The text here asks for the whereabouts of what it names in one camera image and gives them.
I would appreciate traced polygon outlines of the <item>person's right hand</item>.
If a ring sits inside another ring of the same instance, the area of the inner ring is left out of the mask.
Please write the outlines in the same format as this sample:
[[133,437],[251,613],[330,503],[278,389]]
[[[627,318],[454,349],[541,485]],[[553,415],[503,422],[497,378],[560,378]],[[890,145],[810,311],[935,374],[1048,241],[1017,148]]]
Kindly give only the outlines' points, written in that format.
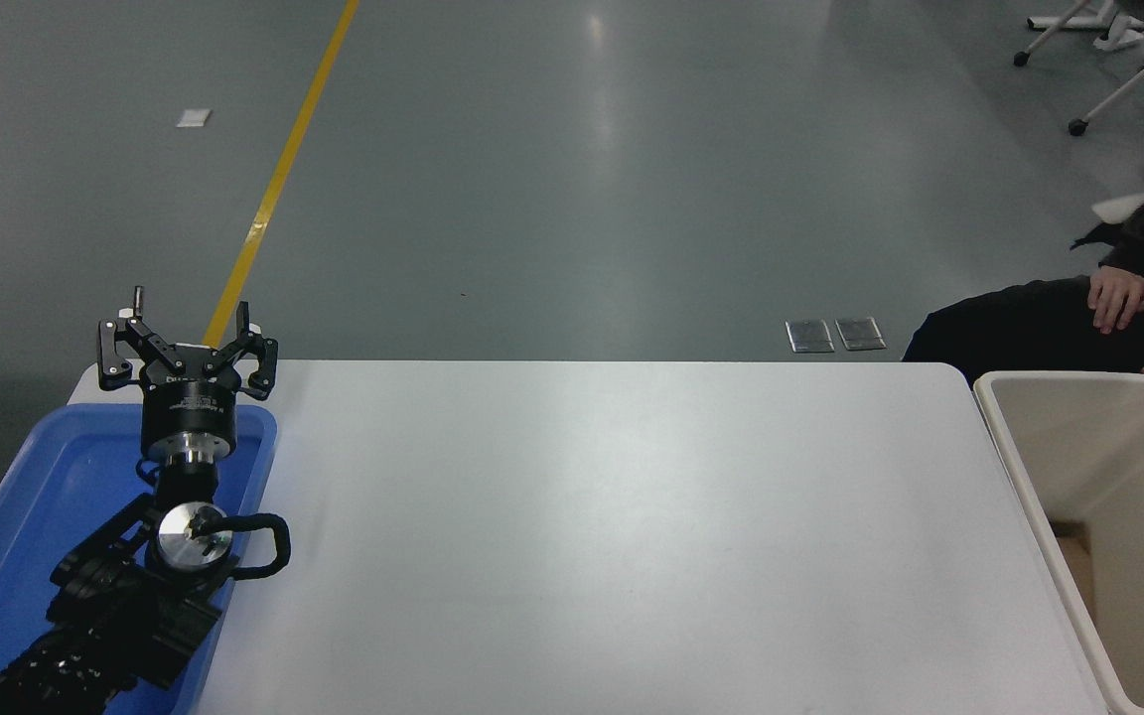
[[1086,308],[1101,334],[1125,331],[1144,312],[1144,277],[1117,267],[1098,267],[1089,276]]

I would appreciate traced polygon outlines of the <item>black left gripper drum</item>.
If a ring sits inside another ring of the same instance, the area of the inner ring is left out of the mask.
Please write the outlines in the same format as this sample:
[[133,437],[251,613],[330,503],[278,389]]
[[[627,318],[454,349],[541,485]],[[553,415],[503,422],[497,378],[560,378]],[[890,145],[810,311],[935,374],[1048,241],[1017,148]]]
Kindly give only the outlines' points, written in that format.
[[210,461],[235,452],[239,374],[210,348],[180,348],[182,372],[172,362],[145,362],[142,388],[142,456],[158,463],[188,452]]

